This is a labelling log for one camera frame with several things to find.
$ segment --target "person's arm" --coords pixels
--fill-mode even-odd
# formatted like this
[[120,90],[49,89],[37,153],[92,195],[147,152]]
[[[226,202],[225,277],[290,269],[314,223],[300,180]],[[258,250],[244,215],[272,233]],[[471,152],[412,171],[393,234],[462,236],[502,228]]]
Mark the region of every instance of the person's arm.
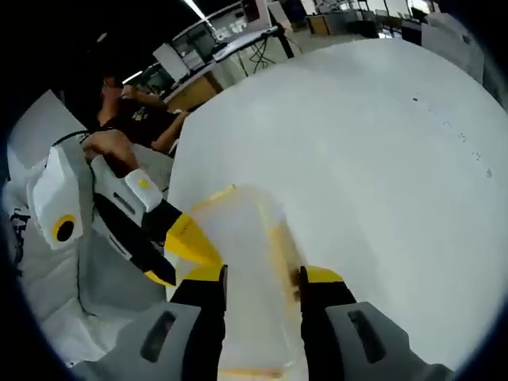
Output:
[[116,129],[92,133],[81,146],[88,160],[104,155],[113,157],[129,171],[139,168],[136,156],[131,150],[133,143],[123,132]]
[[156,151],[167,153],[175,143],[182,129],[183,121],[185,121],[188,115],[189,113],[187,111],[178,114],[166,131],[164,131],[157,140],[152,142],[152,148]]
[[146,94],[143,91],[139,91],[136,87],[126,85],[122,91],[122,97],[127,99],[135,99],[140,103],[144,103],[147,106],[159,107],[161,109],[167,109],[167,105],[162,102],[156,95]]

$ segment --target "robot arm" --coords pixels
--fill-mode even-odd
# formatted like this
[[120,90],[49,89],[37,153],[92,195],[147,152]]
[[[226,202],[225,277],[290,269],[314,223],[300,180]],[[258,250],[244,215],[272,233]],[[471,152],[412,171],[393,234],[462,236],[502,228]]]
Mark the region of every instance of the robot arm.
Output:
[[[72,371],[82,379],[217,379],[225,338],[227,267],[214,279],[189,274],[171,302],[144,312],[97,362]],[[407,333],[368,302],[356,302],[344,280],[319,267],[300,268],[302,339],[309,380],[445,381],[452,372],[427,364]]]
[[54,250],[96,229],[151,280],[166,286],[174,286],[176,277],[164,249],[198,264],[221,263],[201,229],[163,200],[141,169],[118,178],[102,155],[88,164],[75,140],[51,147],[31,199],[44,239]]

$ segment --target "white tabletop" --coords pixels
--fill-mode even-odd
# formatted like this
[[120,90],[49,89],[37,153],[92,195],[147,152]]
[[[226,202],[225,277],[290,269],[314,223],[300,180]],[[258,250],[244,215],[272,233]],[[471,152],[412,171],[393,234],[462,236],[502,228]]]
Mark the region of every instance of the white tabletop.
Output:
[[403,40],[339,44],[251,76],[186,120],[168,199],[229,184],[282,202],[310,264],[342,274],[457,368],[508,280],[508,116],[473,79]]

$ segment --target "man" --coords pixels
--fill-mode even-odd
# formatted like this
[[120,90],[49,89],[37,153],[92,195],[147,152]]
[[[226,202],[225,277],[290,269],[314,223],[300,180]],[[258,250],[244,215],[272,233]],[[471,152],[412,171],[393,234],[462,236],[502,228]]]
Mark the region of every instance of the man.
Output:
[[123,87],[114,77],[104,79],[98,122],[104,129],[122,131],[133,143],[168,153],[187,115],[170,113],[156,96]]

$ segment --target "person's hand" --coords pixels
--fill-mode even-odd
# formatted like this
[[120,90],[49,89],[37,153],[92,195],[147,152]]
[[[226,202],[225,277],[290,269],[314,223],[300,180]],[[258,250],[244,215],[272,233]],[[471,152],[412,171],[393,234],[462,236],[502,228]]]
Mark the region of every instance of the person's hand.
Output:
[[121,91],[121,97],[125,99],[136,99],[137,88],[135,86],[125,85]]
[[121,175],[124,175],[125,172],[129,173],[139,168],[136,156],[131,150],[133,143],[117,129],[92,133],[81,145],[89,161],[97,155],[104,155],[107,160],[120,164],[116,166],[121,167],[119,171],[115,171],[112,167],[115,173],[121,172]]

